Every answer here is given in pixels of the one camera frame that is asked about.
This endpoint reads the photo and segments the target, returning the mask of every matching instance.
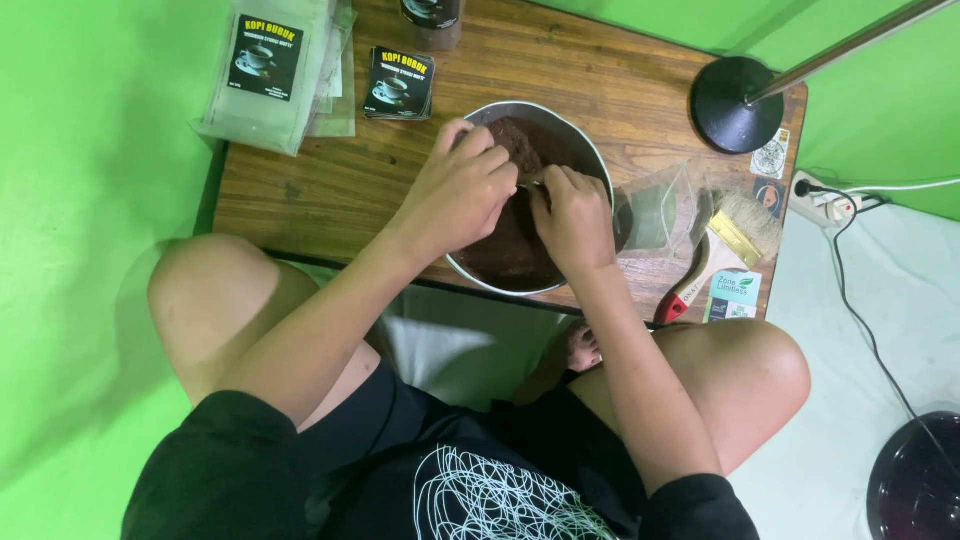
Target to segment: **hand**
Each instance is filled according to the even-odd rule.
[[[468,132],[453,150],[454,140]],[[410,247],[437,258],[489,236],[500,211],[516,193],[516,165],[484,127],[458,118],[444,125],[410,193],[391,221]]]
[[[550,193],[549,208],[540,189],[530,193],[537,234],[566,279],[573,284],[615,266],[613,220],[603,183],[570,167],[550,165],[543,169],[543,185]]]

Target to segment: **metal pole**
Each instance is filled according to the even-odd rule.
[[[833,47],[819,55],[775,77],[766,88],[747,95],[746,101],[748,104],[752,104],[761,99],[779,94],[821,69],[837,61],[841,61],[845,57],[885,37],[892,36],[896,32],[899,32],[924,17],[933,15],[954,2],[956,2],[956,0],[923,0],[915,2],[913,5],[905,7],[898,12],[891,13],[857,34],[833,45]]]

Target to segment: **power strip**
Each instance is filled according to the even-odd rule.
[[[810,193],[805,197],[797,195],[797,183],[806,180],[818,187],[826,187],[822,182],[804,171],[797,171],[790,183],[790,199],[787,207],[799,215],[817,224],[821,229],[839,228],[847,225],[858,210],[863,208],[863,199],[852,195],[855,208],[850,201],[834,193]]]

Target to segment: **brown bottle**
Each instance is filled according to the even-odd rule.
[[[398,0],[400,25],[414,48],[449,51],[460,42],[467,0]]]

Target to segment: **brush bristles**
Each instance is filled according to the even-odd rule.
[[[774,257],[780,250],[783,227],[757,199],[739,189],[714,189],[713,211],[727,214],[763,254],[762,260]]]

